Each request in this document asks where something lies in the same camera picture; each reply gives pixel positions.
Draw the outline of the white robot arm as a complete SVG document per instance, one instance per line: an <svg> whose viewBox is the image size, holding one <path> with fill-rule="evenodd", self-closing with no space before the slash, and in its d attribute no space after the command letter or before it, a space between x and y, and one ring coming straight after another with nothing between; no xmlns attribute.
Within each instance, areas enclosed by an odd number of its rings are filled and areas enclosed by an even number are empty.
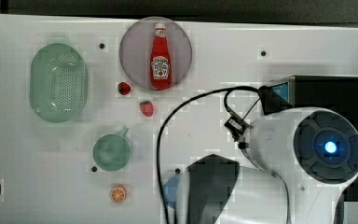
<svg viewBox="0 0 358 224"><path fill-rule="evenodd" d="M211 154L181 174L175 224L334 224L358 177L358 131L325 108L256 119L239 147L249 166Z"/></svg>

